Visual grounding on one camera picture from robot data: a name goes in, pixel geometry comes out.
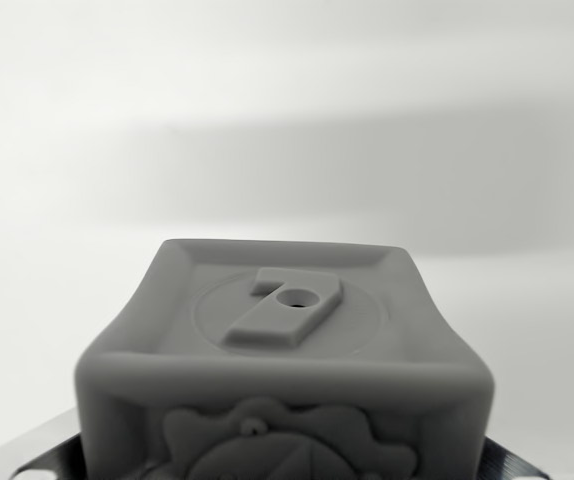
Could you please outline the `gripper right finger with black rubber pad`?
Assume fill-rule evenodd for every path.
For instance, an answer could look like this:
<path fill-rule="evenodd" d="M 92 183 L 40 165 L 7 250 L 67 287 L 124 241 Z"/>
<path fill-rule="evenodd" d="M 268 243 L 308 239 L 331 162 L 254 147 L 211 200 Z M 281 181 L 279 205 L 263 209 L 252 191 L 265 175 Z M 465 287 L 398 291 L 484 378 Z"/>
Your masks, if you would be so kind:
<path fill-rule="evenodd" d="M 555 479 L 574 479 L 574 411 L 496 411 L 492 439 Z"/>

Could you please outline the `gripper left finger with black rubber pad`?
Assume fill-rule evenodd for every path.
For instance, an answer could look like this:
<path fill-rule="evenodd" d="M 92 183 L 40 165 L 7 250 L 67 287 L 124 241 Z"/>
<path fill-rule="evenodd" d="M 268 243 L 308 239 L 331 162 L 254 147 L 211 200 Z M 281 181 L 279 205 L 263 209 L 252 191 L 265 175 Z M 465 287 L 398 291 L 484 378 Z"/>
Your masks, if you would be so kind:
<path fill-rule="evenodd" d="M 77 410 L 71 408 L 0 445 L 0 479 L 13 478 L 20 467 L 79 431 Z"/>

